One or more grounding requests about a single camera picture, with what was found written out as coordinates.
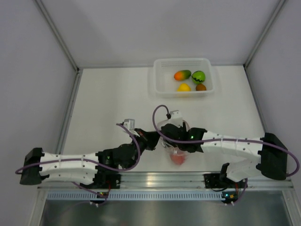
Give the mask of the clear zip top bag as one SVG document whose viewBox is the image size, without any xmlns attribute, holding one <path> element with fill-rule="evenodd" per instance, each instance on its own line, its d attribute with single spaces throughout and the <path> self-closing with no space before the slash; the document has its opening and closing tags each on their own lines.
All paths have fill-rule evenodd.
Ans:
<svg viewBox="0 0 301 226">
<path fill-rule="evenodd" d="M 163 126 L 167 124 L 167 120 L 160 121 L 157 123 L 157 127 L 161 129 Z M 186 121 L 184 121 L 186 131 L 190 129 L 189 124 L 187 124 Z M 164 148 L 166 154 L 170 157 L 171 154 L 179 154 L 179 155 L 185 155 L 186 159 L 188 157 L 188 152 L 180 150 L 178 147 L 171 146 L 167 141 L 165 141 L 162 137 L 160 137 L 160 144 Z"/>
</svg>

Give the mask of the red fake strawberry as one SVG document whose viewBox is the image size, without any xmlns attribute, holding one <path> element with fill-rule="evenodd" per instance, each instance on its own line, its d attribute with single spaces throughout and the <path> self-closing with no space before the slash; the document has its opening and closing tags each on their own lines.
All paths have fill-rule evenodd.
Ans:
<svg viewBox="0 0 301 226">
<path fill-rule="evenodd" d="M 185 162 L 186 157 L 185 155 L 171 154 L 170 159 L 175 165 L 182 165 Z"/>
</svg>

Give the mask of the yellow fake pepper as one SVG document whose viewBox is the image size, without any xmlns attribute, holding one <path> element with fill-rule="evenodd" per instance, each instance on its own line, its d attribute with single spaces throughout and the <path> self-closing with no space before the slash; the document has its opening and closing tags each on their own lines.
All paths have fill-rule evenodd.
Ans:
<svg viewBox="0 0 301 226">
<path fill-rule="evenodd" d="M 186 83 L 182 83 L 180 84 L 180 86 L 177 89 L 178 92 L 190 92 L 191 88 L 188 84 Z"/>
</svg>

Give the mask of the brown fake kiwi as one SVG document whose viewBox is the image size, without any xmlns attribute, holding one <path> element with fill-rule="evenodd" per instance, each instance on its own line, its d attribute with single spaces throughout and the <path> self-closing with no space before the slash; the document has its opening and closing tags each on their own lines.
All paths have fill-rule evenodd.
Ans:
<svg viewBox="0 0 301 226">
<path fill-rule="evenodd" d="M 206 91 L 206 86 L 204 84 L 198 84 L 196 86 L 196 91 Z"/>
</svg>

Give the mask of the orange green fake mango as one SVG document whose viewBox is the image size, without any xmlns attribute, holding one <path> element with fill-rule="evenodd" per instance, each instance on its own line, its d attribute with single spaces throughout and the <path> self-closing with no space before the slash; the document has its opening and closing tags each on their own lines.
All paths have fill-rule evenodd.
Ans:
<svg viewBox="0 0 301 226">
<path fill-rule="evenodd" d="M 187 80 L 190 76 L 191 76 L 190 70 L 182 70 L 174 74 L 174 79 L 176 81 L 183 81 L 183 80 Z"/>
</svg>

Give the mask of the green fake apple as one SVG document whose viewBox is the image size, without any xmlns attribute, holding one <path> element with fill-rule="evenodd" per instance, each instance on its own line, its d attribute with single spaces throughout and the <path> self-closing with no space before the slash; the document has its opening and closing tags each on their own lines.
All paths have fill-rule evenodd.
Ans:
<svg viewBox="0 0 301 226">
<path fill-rule="evenodd" d="M 202 84 L 206 80 L 206 75 L 203 71 L 195 71 L 191 75 L 191 79 L 195 84 Z"/>
</svg>

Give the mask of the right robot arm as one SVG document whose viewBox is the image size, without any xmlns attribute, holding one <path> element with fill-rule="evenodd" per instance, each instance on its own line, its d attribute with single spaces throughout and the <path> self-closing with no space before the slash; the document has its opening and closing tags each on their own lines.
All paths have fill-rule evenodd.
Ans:
<svg viewBox="0 0 301 226">
<path fill-rule="evenodd" d="M 242 158 L 222 165 L 220 183 L 230 187 L 242 179 L 263 175 L 273 180 L 287 177 L 287 148 L 273 133 L 242 142 L 201 128 L 186 128 L 186 123 L 175 126 L 163 121 L 157 124 L 163 140 L 178 150 L 188 153 L 218 153 Z"/>
</svg>

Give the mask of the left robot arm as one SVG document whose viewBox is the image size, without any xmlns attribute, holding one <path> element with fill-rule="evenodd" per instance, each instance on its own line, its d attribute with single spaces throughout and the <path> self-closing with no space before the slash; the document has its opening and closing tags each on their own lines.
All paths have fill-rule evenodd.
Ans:
<svg viewBox="0 0 301 226">
<path fill-rule="evenodd" d="M 16 170 L 22 185 L 39 185 L 43 182 L 74 182 L 84 187 L 101 188 L 114 174 L 135 168 L 144 150 L 155 149 L 159 134 L 135 129 L 132 141 L 117 148 L 82 155 L 46 153 L 33 148 L 24 159 L 22 168 Z"/>
</svg>

